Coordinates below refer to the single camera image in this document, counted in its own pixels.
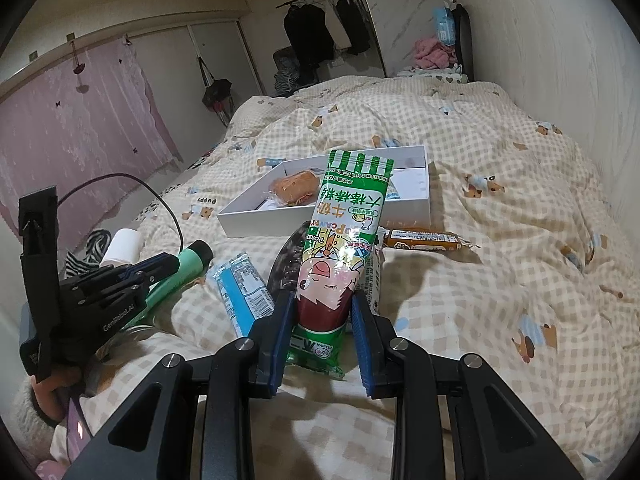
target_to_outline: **pink fabric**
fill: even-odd
[[[60,62],[0,102],[0,202],[17,225],[18,199],[43,187],[62,196],[105,173],[149,177],[172,161],[134,47],[114,40]],[[59,209],[60,249],[73,249],[136,183],[98,182]]]
[[[437,38],[416,41],[414,50],[415,65],[425,70],[448,68],[458,61],[454,47],[441,44]]]
[[[36,475],[43,480],[62,480],[66,473],[66,466],[55,460],[45,460],[40,462],[36,468]]]

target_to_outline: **bed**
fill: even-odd
[[[311,128],[327,104],[338,112]],[[289,98],[251,98],[225,142],[164,198],[186,243],[209,243],[214,265],[245,251],[266,281],[286,237],[229,239],[216,220],[268,170],[257,158],[370,148],[373,135],[425,143],[432,227],[479,248],[385,249],[381,314],[429,352],[482,355],[585,478],[606,478],[640,430],[638,273],[596,167],[545,121],[487,82],[346,76]],[[488,192],[478,192],[482,179]],[[143,258],[177,252],[161,207],[139,231]],[[94,433],[162,356],[200,357],[235,339],[208,276],[166,301],[153,324],[111,344],[98,394],[81,401]],[[343,381],[288,367],[276,399],[252,403],[256,478],[389,478],[393,404],[366,397],[349,338],[341,362]],[[51,452],[66,460],[63,426]]]

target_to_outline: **white cylinder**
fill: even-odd
[[[142,251],[142,235],[133,229],[120,229],[107,248],[100,266],[136,264]]]

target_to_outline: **white wardrobe door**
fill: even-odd
[[[202,104],[205,87],[186,27],[131,40],[158,112],[184,159],[183,168],[220,142],[226,128]]]
[[[235,22],[192,25],[191,29],[213,77],[231,81],[236,108],[249,97],[262,94]]]

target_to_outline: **black jacket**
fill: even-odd
[[[317,68],[321,61],[334,58],[334,38],[319,7],[291,6],[284,18],[284,30],[301,67]]]
[[[340,17],[342,26],[351,41],[351,47],[347,49],[349,54],[357,55],[369,50],[369,31],[367,30],[360,9],[353,0],[339,0],[335,10]]]

